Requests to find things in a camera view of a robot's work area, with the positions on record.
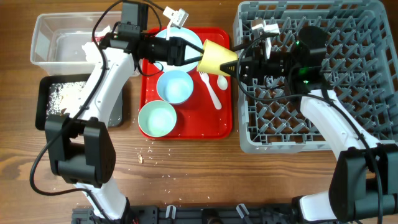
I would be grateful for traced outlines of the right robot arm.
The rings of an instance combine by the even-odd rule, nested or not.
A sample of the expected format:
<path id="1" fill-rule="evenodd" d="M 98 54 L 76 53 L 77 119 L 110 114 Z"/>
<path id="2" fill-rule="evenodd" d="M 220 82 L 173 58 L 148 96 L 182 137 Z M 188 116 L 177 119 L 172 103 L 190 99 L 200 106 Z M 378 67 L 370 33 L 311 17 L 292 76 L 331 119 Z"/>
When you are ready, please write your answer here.
<path id="1" fill-rule="evenodd" d="M 356 222 L 396 214 L 397 145 L 381 143 L 340 103 L 322 69 L 326 32 L 307 26 L 300 29 L 290 52 L 251 55 L 274 36 L 264 32 L 250 44 L 239 45 L 241 55 L 223 62 L 220 70 L 235 77 L 239 86 L 266 75 L 284 77 L 285 99 L 315 125 L 333 151 L 337 163 L 329 189 L 295 198 L 296 221 Z"/>

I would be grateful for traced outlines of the food scraps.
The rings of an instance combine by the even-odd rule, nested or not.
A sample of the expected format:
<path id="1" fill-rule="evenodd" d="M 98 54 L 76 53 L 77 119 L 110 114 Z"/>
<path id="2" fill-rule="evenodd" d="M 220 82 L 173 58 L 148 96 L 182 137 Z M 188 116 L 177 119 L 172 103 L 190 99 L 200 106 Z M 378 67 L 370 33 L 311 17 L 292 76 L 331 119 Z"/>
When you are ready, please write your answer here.
<path id="1" fill-rule="evenodd" d="M 86 81 L 51 84 L 49 87 L 46 115 L 64 114 L 78 99 L 78 95 L 83 90 L 85 83 Z"/>

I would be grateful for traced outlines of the white napkin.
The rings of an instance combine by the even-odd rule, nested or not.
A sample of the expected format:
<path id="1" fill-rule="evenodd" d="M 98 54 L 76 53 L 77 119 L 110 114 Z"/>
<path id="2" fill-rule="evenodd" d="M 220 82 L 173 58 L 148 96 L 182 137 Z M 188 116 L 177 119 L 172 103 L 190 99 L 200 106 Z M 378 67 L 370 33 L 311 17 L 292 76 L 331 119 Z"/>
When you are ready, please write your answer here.
<path id="1" fill-rule="evenodd" d="M 99 36 L 103 36 L 105 37 L 105 35 L 111 30 L 110 26 L 105 27 L 101 32 L 95 34 L 95 37 L 99 37 Z M 85 59 L 87 62 L 90 63 L 97 63 L 97 62 L 101 62 L 101 55 L 100 52 L 98 50 L 98 48 L 96 47 L 94 42 L 87 42 L 85 45 L 81 46 L 83 51 L 85 52 Z"/>

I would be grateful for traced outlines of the white plastic spoon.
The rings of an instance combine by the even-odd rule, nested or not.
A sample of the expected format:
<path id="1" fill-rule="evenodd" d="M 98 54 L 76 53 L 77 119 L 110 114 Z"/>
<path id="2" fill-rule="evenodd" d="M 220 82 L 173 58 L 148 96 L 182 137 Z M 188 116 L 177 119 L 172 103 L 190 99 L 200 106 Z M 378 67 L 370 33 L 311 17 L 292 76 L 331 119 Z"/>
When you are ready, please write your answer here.
<path id="1" fill-rule="evenodd" d="M 217 85 L 220 90 L 227 90 L 228 88 L 228 81 L 225 76 L 218 75 L 217 78 Z"/>

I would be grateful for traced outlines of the light blue bowl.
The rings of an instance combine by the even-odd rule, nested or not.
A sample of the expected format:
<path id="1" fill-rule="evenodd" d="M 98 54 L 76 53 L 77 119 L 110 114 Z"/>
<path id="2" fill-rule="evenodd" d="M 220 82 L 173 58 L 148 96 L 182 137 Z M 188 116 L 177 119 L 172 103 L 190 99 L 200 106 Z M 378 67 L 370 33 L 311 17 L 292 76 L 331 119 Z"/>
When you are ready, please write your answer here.
<path id="1" fill-rule="evenodd" d="M 156 84 L 157 94 L 170 104 L 180 105 L 186 102 L 194 89 L 193 79 L 180 70 L 171 70 L 163 73 Z"/>

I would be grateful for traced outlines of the light blue plate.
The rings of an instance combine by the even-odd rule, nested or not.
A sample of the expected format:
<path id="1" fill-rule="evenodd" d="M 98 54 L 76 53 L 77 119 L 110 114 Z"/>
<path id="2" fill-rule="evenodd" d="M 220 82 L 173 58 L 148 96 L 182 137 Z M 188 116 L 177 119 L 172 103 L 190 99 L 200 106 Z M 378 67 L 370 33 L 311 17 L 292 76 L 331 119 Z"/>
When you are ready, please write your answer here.
<path id="1" fill-rule="evenodd" d="M 202 41 L 199 38 L 199 36 L 197 36 L 196 33 L 194 33 L 190 29 L 187 29 L 187 28 L 178 29 L 176 27 L 171 27 L 170 28 L 170 37 L 181 37 L 181 38 L 187 40 L 188 42 L 196 45 L 197 47 L 199 47 L 201 49 L 203 48 L 203 44 L 202 44 Z M 186 47 L 185 60 L 199 57 L 199 56 L 202 56 L 202 54 L 190 46 Z M 194 68 L 196 68 L 197 65 L 198 65 L 198 62 L 189 63 L 187 65 L 183 65 L 180 67 L 173 66 L 173 65 L 167 65 L 166 62 L 155 62 L 154 63 L 154 66 L 156 66 L 158 70 L 160 70 L 162 68 L 163 72 L 168 72 L 170 70 L 181 70 L 183 72 L 189 73 Z"/>

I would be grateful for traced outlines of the white plastic fork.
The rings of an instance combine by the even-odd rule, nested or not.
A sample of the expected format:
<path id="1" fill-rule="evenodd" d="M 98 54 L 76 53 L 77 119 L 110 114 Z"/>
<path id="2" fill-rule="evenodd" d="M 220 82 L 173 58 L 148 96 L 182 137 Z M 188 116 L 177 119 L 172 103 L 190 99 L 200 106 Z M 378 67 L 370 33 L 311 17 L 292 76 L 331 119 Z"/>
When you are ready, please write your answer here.
<path id="1" fill-rule="evenodd" d="M 216 93 L 214 92 L 214 90 L 212 89 L 211 85 L 210 85 L 210 78 L 209 75 L 207 73 L 204 72 L 200 72 L 199 73 L 201 80 L 203 81 L 203 83 L 206 85 L 208 92 L 210 94 L 211 100 L 214 104 L 214 107 L 217 110 L 222 109 L 222 104 L 220 102 L 220 100 L 218 99 Z"/>

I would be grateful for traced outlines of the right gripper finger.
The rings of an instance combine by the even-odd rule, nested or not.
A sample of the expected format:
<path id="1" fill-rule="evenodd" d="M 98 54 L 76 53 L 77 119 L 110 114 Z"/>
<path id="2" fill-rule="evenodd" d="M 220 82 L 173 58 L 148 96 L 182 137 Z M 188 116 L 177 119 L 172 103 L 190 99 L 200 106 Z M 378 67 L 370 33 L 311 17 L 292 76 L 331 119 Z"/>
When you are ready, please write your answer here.
<path id="1" fill-rule="evenodd" d="M 237 52 L 237 51 L 244 50 L 244 49 L 255 50 L 255 49 L 258 49 L 260 47 L 260 45 L 261 45 L 261 42 L 258 42 L 258 43 L 255 43 L 255 44 L 252 43 L 252 42 L 243 43 L 243 44 L 239 44 L 237 46 L 232 47 L 231 50 L 233 52 Z"/>
<path id="2" fill-rule="evenodd" d="M 246 74 L 244 66 L 244 60 L 234 60 L 231 62 L 222 63 L 220 65 L 220 71 L 223 75 L 231 77 L 243 77 Z"/>

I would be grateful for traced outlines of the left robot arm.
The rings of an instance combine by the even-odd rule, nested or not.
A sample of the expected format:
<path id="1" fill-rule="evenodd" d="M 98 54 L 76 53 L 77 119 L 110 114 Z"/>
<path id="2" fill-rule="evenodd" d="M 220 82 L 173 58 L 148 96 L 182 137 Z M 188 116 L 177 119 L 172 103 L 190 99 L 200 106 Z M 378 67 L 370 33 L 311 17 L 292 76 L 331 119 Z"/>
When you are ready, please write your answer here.
<path id="1" fill-rule="evenodd" d="M 129 200 L 118 189 L 113 171 L 116 152 L 108 133 L 108 121 L 123 86 L 140 69 L 140 60 L 182 66 L 201 60 L 186 58 L 189 41 L 180 37 L 160 38 L 147 31 L 151 1 L 123 1 L 121 20 L 101 40 L 94 40 L 99 61 L 83 91 L 62 115 L 51 114 L 45 122 L 52 173 L 83 192 L 94 208 L 98 223 L 134 223 Z"/>

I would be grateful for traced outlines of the yellow plastic cup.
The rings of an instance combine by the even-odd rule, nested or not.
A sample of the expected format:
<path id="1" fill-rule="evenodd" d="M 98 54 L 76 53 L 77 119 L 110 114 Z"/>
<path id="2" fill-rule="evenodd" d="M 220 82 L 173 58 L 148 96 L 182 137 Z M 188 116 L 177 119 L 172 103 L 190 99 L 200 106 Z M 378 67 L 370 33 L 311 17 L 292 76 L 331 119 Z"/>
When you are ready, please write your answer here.
<path id="1" fill-rule="evenodd" d="M 229 76 L 229 74 L 221 71 L 220 65 L 237 60 L 238 55 L 222 45 L 218 45 L 208 39 L 206 39 L 203 44 L 203 50 L 204 53 L 202 55 L 202 59 L 198 62 L 197 71 Z"/>

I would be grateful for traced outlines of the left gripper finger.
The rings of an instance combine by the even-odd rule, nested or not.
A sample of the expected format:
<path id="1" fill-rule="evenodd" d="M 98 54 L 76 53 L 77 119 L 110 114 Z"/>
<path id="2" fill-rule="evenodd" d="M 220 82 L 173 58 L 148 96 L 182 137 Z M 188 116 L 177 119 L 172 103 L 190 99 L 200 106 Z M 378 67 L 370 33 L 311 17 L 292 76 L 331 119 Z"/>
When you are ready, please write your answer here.
<path id="1" fill-rule="evenodd" d="M 202 56 L 197 56 L 197 57 L 188 58 L 188 59 L 185 59 L 185 57 L 183 57 L 182 65 L 187 65 L 187 64 L 190 64 L 190 63 L 194 63 L 194 62 L 199 62 L 199 61 L 202 60 L 202 58 L 203 58 Z"/>
<path id="2" fill-rule="evenodd" d="M 198 46 L 196 46 L 195 44 L 191 43 L 191 42 L 185 42 L 185 45 L 195 49 L 197 52 L 200 52 L 201 54 L 204 53 L 204 50 Z"/>

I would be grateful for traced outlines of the mint green bowl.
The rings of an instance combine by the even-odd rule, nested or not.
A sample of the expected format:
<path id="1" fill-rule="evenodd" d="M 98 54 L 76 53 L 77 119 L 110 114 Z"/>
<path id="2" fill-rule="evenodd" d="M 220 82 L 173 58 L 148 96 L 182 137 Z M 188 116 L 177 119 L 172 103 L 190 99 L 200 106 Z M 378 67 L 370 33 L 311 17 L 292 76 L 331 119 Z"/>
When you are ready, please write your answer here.
<path id="1" fill-rule="evenodd" d="M 144 134 L 153 138 L 163 137 L 177 124 L 177 113 L 168 102 L 154 100 L 141 108 L 138 124 Z"/>

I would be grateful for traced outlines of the red sauce packet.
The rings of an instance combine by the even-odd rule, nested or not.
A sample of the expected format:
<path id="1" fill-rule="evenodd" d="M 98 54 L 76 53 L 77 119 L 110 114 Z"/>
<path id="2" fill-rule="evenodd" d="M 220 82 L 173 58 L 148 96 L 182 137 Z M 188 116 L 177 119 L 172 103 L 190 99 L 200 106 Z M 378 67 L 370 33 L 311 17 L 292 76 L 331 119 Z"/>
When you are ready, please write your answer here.
<path id="1" fill-rule="evenodd" d="M 101 42 L 101 40 L 102 40 L 103 38 L 104 38 L 103 36 L 99 36 L 99 37 L 92 37 L 92 38 L 91 38 L 91 41 L 92 41 L 92 42 L 97 42 L 97 43 L 100 43 L 100 42 Z"/>

